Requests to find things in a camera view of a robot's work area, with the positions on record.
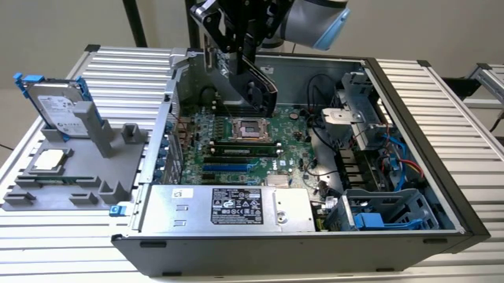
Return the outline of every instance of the black pole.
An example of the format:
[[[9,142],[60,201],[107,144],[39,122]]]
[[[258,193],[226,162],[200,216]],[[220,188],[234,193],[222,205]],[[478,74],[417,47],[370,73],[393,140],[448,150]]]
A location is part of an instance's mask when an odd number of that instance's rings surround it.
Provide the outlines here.
[[[188,30],[188,45],[191,48],[199,48],[199,27],[198,23],[191,17],[191,7],[196,4],[196,0],[184,0],[186,1],[186,16],[187,16],[187,30]]]
[[[147,40],[144,38],[142,19],[136,0],[123,0],[127,21],[130,22],[131,33],[134,35],[136,47],[147,47]]]

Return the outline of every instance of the white wall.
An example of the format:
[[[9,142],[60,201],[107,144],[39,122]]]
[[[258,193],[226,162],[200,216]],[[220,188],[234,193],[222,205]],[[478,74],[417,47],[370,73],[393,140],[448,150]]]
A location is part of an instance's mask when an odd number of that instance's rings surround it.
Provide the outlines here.
[[[0,88],[19,71],[65,77],[88,44],[135,46],[120,0],[1,0],[0,40]]]
[[[187,18],[183,0],[136,0],[150,47],[187,47]]]
[[[429,60],[452,76],[476,62],[504,62],[502,0],[350,0],[347,7],[330,54]]]

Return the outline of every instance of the motherboard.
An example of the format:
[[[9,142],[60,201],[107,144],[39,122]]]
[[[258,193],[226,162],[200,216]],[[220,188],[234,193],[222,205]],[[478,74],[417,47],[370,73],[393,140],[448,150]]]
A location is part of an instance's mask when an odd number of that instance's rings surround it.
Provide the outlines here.
[[[313,149],[299,111],[277,106],[271,118],[247,118],[192,110],[179,125],[180,183],[315,188],[315,178],[305,174]]]

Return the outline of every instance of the cpu socket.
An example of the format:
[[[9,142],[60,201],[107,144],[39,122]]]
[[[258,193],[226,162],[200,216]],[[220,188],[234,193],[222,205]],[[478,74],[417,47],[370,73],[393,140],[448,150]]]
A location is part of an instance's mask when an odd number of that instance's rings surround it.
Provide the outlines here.
[[[271,141],[267,133],[269,121],[262,118],[236,118],[231,119],[232,136],[236,142],[266,143]]]

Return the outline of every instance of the power supply label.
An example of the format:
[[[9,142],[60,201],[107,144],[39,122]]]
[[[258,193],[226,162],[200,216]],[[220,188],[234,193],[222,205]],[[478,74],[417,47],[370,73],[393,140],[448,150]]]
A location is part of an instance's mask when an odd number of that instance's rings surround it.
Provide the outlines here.
[[[261,189],[214,189],[211,217],[215,225],[263,224]]]

